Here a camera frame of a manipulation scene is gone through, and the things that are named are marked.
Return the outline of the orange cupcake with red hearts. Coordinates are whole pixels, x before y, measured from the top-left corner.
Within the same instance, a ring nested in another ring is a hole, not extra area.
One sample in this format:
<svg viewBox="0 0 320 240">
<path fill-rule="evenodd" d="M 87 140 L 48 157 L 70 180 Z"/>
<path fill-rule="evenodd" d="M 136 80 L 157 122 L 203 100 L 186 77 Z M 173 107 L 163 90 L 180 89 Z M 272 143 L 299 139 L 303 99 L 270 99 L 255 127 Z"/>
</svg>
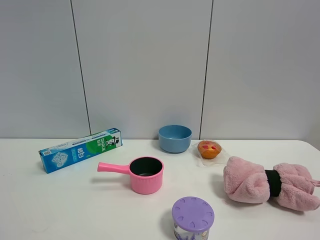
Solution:
<svg viewBox="0 0 320 240">
<path fill-rule="evenodd" d="M 204 159 L 214 159 L 222 151 L 222 147 L 215 141 L 202 140 L 198 143 L 197 149 Z"/>
</svg>

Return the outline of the pink towel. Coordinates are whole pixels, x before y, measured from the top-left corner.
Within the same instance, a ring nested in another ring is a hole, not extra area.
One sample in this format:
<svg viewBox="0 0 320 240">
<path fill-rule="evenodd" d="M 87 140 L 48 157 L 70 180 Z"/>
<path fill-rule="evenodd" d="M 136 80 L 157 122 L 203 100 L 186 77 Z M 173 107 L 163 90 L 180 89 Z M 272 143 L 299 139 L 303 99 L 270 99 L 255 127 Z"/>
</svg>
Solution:
<svg viewBox="0 0 320 240">
<path fill-rule="evenodd" d="M 281 207 L 295 211 L 314 211 L 320 207 L 320 198 L 313 195 L 320 182 L 314 180 L 308 169 L 299 164 L 280 163 L 273 167 L 281 179 L 278 197 L 270 197 L 270 188 L 264 167 L 240 157 L 232 156 L 223 169 L 224 191 L 236 202 L 262 204 L 273 199 Z"/>
</svg>

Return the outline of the green blue toothpaste box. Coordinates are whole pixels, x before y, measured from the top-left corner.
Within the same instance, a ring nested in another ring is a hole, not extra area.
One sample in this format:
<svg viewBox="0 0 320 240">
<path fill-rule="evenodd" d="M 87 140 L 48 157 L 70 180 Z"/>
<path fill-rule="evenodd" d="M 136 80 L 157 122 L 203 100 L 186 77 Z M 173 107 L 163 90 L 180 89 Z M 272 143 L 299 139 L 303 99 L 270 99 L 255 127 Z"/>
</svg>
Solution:
<svg viewBox="0 0 320 240">
<path fill-rule="evenodd" d="M 43 168 L 52 173 L 122 146 L 121 131 L 111 128 L 40 150 Z"/>
</svg>

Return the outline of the purple lidded jar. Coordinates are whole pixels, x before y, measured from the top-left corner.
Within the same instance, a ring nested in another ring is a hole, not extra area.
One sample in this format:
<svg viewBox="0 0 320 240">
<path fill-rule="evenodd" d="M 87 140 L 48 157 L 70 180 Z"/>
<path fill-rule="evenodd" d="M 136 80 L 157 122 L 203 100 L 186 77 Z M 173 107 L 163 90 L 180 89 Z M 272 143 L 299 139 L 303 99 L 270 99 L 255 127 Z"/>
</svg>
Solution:
<svg viewBox="0 0 320 240">
<path fill-rule="evenodd" d="M 207 240 L 215 220 L 213 208 L 205 200 L 186 196 L 172 206 L 174 235 L 178 240 Z"/>
</svg>

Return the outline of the black band on towel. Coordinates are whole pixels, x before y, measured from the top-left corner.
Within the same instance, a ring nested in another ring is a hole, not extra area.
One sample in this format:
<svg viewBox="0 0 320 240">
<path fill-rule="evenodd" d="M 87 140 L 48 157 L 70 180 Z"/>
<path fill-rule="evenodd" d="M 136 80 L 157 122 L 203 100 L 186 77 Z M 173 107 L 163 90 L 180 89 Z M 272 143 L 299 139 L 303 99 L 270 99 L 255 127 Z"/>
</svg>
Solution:
<svg viewBox="0 0 320 240">
<path fill-rule="evenodd" d="M 276 170 L 265 170 L 265 174 L 269 184 L 270 197 L 278 197 L 282 188 L 282 182 L 279 173 Z"/>
</svg>

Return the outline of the clear plastic cupcake wrapper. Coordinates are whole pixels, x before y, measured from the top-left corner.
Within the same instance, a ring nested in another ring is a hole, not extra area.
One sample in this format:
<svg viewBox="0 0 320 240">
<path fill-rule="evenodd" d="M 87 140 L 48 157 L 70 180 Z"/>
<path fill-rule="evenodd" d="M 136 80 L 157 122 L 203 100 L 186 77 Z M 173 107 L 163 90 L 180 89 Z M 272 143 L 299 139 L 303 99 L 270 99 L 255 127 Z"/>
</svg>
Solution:
<svg viewBox="0 0 320 240">
<path fill-rule="evenodd" d="M 202 158 L 202 156 L 198 151 L 198 143 L 201 141 L 217 142 L 216 140 L 204 139 L 204 140 L 199 140 L 196 143 L 192 143 L 190 145 L 189 151 L 190 153 L 192 153 L 195 159 L 195 162 L 199 167 L 216 167 L 216 166 L 225 166 L 227 164 L 227 161 L 231 155 L 218 142 L 217 143 L 222 147 L 221 153 L 213 159 Z"/>
</svg>

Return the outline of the blue bowl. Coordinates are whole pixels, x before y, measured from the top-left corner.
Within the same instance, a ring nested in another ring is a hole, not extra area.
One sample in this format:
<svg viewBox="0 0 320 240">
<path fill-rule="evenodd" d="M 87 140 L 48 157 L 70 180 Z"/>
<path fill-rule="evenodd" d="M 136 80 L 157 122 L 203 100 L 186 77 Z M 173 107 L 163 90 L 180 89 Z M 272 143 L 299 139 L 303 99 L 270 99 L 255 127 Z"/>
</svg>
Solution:
<svg viewBox="0 0 320 240">
<path fill-rule="evenodd" d="M 183 125 L 166 125 L 158 130 L 159 147 L 168 153 L 185 152 L 192 139 L 192 131 Z"/>
</svg>

